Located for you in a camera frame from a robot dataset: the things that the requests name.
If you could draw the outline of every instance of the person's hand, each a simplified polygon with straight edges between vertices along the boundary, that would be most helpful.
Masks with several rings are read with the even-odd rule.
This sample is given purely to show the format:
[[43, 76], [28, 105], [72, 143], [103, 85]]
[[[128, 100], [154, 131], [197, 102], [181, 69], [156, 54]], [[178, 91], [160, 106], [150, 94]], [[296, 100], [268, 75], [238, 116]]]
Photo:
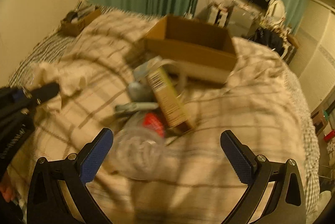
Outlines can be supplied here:
[[0, 182], [0, 192], [6, 202], [10, 202], [15, 198], [15, 192], [7, 171]]

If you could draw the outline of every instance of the gray object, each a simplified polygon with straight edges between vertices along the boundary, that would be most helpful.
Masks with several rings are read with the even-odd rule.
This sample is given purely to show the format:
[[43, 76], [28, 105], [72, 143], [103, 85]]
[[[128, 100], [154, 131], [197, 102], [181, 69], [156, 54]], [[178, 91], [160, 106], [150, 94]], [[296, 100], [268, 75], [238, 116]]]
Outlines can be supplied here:
[[140, 84], [139, 82], [131, 82], [128, 87], [128, 95], [131, 101], [134, 102], [152, 102], [154, 95], [151, 88], [147, 85]]

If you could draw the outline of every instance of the black tool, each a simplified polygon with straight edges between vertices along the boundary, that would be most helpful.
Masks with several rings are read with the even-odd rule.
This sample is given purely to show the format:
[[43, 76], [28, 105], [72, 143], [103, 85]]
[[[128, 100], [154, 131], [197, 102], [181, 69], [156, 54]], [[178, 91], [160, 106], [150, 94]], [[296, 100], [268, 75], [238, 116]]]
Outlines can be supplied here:
[[[57, 83], [49, 83], [32, 91], [22, 87], [0, 88], [0, 181], [16, 152], [35, 130], [33, 117], [36, 107], [55, 97], [58, 92]], [[22, 223], [23, 214], [18, 205], [6, 203], [0, 195], [2, 218], [7, 223], [17, 224]]]
[[97, 137], [77, 154], [65, 160], [48, 162], [40, 158], [31, 178], [27, 222], [33, 224], [74, 224], [58, 180], [66, 182], [76, 207], [86, 224], [111, 224], [85, 184], [91, 182], [113, 144], [113, 133], [103, 128]]
[[261, 218], [253, 223], [306, 223], [305, 198], [296, 162], [270, 162], [264, 155], [256, 156], [231, 131], [224, 131], [221, 148], [247, 190], [223, 224], [247, 224], [254, 214], [269, 182], [275, 182]]

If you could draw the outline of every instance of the screw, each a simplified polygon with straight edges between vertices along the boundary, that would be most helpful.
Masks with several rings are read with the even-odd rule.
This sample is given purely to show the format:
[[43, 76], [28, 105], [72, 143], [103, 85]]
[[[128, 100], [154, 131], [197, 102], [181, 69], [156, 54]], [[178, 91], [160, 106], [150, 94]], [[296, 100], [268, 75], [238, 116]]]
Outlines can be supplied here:
[[38, 161], [39, 164], [43, 164], [44, 161], [45, 161], [45, 158], [44, 158], [44, 157], [41, 157], [41, 158], [39, 158], [37, 161]]
[[24, 108], [21, 110], [22, 114], [29, 114], [29, 110], [27, 108]]
[[28, 99], [32, 98], [32, 94], [30, 94], [30, 92], [27, 90], [27, 88], [22, 87], [22, 91], [23, 91], [23, 94], [26, 96], [26, 98], [28, 98]]
[[257, 160], [259, 160], [260, 162], [265, 162], [266, 161], [266, 157], [264, 155], [258, 155], [257, 156]]
[[295, 165], [296, 165], [296, 162], [295, 162], [295, 160], [293, 160], [293, 159], [289, 159], [289, 164], [295, 166]]
[[76, 159], [77, 158], [77, 154], [75, 154], [75, 153], [71, 153], [71, 154], [69, 154], [69, 156], [67, 157], [69, 160], [74, 160], [74, 159]]

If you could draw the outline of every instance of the cardboard box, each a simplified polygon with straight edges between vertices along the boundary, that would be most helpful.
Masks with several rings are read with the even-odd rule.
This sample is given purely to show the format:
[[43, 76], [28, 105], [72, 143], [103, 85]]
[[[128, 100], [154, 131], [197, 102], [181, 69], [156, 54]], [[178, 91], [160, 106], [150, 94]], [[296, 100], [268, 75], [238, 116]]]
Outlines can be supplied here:
[[101, 15], [101, 10], [98, 8], [90, 14], [79, 19], [76, 23], [61, 21], [61, 30], [67, 36], [78, 36], [81, 31], [88, 26], [94, 19]]
[[144, 44], [146, 50], [180, 62], [189, 77], [204, 81], [225, 83], [237, 61], [227, 29], [171, 15], [145, 35]]
[[194, 125], [178, 99], [177, 92], [165, 70], [159, 67], [150, 72], [146, 78], [170, 129], [176, 134], [183, 134], [193, 129]]

